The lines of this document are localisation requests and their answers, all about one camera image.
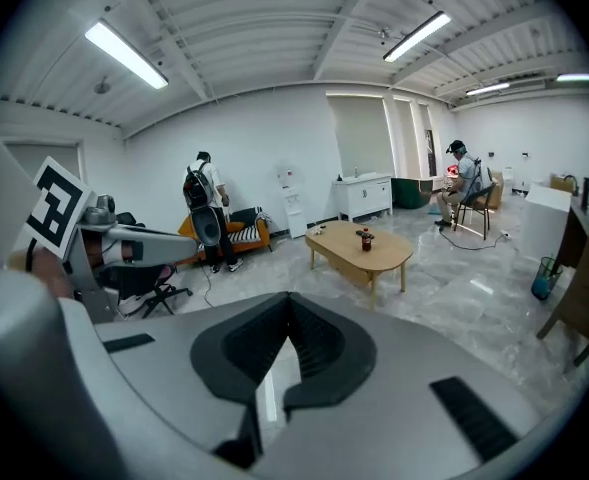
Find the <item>black cap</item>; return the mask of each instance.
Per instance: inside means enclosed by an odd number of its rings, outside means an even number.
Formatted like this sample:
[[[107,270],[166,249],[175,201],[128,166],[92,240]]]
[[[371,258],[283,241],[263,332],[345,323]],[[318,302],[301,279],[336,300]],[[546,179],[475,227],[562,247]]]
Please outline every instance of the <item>black cap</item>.
[[[455,140],[447,148],[446,153],[456,153],[459,149],[464,148],[464,147],[465,147],[465,144],[463,144],[463,141]]]

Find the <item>office chair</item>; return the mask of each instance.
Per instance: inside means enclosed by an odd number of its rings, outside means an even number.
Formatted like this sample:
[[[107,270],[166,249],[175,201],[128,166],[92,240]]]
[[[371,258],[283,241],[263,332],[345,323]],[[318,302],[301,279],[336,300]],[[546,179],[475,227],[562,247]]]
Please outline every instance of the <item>office chair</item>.
[[[463,209],[463,222],[465,222],[465,211],[469,208],[470,210],[483,215],[483,240],[487,239],[487,232],[490,230],[490,210],[488,206],[495,186],[496,183],[492,183],[489,187],[479,190],[474,194],[470,194],[459,203],[456,216],[454,217],[454,227],[452,228],[454,231],[456,231],[456,226],[458,225],[461,208]]]
[[[129,212],[119,213],[116,216],[116,221],[127,226],[145,227],[142,222],[136,222],[134,216]],[[141,307],[129,313],[128,317],[145,308],[142,318],[147,318],[159,304],[163,304],[167,311],[173,315],[174,312],[166,300],[181,293],[193,295],[189,288],[177,289],[167,282],[175,273],[176,267],[173,265],[155,265],[146,268],[109,267],[101,272],[100,282],[103,286],[118,290],[121,300],[133,295],[142,297],[154,292],[154,296],[142,302]]]

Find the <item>wooden coffee table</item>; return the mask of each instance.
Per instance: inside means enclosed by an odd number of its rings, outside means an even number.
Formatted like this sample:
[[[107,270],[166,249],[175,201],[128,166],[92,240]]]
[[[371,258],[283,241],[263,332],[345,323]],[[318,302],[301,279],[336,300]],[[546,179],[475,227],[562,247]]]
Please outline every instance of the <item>wooden coffee table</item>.
[[[365,252],[361,237],[356,234],[365,226],[352,222],[331,221],[320,235],[308,231],[305,243],[312,253],[310,268],[314,268],[314,253],[325,256],[330,265],[350,280],[371,283],[370,309],[376,303],[376,280],[382,272],[401,269],[401,291],[405,291],[405,263],[414,252],[412,244],[399,235],[370,228],[374,235],[372,250]]]

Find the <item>black and white striped cushion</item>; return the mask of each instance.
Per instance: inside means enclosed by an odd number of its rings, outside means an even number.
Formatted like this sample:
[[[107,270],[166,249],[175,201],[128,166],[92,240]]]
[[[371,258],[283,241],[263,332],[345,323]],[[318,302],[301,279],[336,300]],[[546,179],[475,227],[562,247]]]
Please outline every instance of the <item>black and white striped cushion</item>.
[[[260,242],[261,237],[256,226],[241,229],[235,233],[229,234],[230,241],[233,244],[249,244],[252,242]]]

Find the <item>red object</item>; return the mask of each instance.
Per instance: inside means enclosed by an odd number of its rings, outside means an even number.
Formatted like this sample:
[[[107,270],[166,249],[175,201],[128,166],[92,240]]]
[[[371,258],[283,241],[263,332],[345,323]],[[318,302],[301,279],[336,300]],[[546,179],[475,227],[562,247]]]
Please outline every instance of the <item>red object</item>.
[[[371,251],[372,250],[372,237],[369,234],[369,229],[363,229],[363,234],[361,235],[361,247],[364,251]]]

